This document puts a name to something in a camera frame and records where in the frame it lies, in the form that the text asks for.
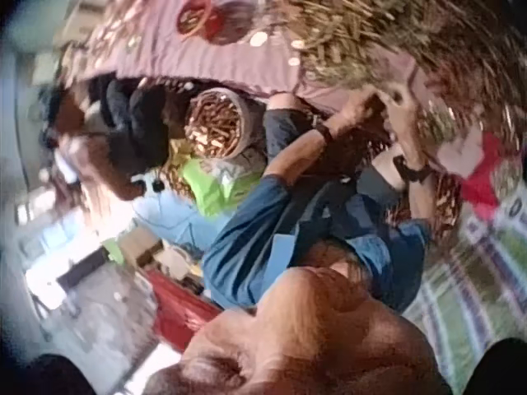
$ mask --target black hair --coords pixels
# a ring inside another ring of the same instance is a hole
[[[53,128],[44,127],[39,133],[39,144],[46,150],[58,148],[57,133]]]
[[[62,84],[48,85],[40,89],[40,112],[46,128],[54,126],[65,93],[66,90]]]

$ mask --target bundle of herbs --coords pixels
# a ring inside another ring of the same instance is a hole
[[[280,21],[293,35],[291,46],[301,53],[307,80],[348,88],[381,85],[391,75],[389,65],[372,55],[375,47],[402,49],[440,87],[449,107],[446,114],[424,110],[427,138],[442,142],[463,133],[480,104],[484,118],[499,118],[492,131],[512,149],[519,147],[522,139],[515,126],[524,120],[510,114],[527,107],[527,50],[525,39],[507,23],[502,0],[271,4],[274,24]]]

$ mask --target wristwatch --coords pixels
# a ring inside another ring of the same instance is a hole
[[[329,144],[331,144],[332,142],[335,141],[335,139],[331,135],[331,132],[329,131],[329,128],[326,125],[324,125],[323,123],[318,122],[315,125],[315,130],[318,131],[322,135],[322,137],[326,141],[327,145],[329,145]]]
[[[424,165],[420,170],[408,168],[406,166],[406,160],[402,155],[394,158],[394,165],[395,169],[399,172],[401,179],[409,183],[422,183],[431,173],[431,167],[428,164]]]

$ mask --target blue shirt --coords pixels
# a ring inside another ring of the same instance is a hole
[[[424,221],[394,228],[384,210],[338,181],[301,179],[289,190],[264,177],[240,205],[203,257],[205,285],[223,308],[251,307],[318,240],[338,239],[361,259],[372,278],[372,294],[402,311],[421,284]]]

